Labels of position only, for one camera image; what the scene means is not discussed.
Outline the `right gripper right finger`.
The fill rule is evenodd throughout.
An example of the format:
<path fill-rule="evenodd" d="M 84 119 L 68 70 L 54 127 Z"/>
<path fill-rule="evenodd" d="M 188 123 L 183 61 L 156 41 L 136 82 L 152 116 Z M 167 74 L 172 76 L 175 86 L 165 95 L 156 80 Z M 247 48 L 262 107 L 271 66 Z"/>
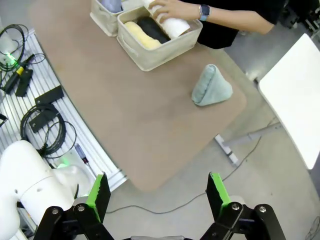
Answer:
<path fill-rule="evenodd" d="M 274 209 L 269 204 L 258 204 L 253 209 L 246 204 L 231 201 L 218 173 L 208 174 L 206 195 L 214 223 L 202 240 L 230 240 L 234 234 L 247 240 L 284 240 Z"/>

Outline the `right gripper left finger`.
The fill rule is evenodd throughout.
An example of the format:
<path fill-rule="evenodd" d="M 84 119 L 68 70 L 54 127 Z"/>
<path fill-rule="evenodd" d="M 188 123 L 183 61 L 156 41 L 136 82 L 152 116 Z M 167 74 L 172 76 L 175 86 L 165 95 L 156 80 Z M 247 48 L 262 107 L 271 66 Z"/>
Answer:
<path fill-rule="evenodd" d="M 34 235 L 35 240 L 73 240 L 84 235 L 88 240 L 111 240 L 103 225 L 111 191 L 106 174 L 99 174 L 85 203 L 63 210 L 51 206 L 45 211 Z"/>

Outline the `person left hand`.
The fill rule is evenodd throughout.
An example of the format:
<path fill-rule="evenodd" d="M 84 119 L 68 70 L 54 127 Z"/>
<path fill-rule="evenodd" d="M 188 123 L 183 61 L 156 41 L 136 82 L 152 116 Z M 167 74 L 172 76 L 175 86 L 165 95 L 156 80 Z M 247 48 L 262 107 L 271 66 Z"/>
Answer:
<path fill-rule="evenodd" d="M 181 19 L 185 21 L 198 20 L 201 17 L 200 6 L 180 0 L 154 0 L 148 6 L 152 10 L 153 17 L 162 24 L 168 19 Z"/>

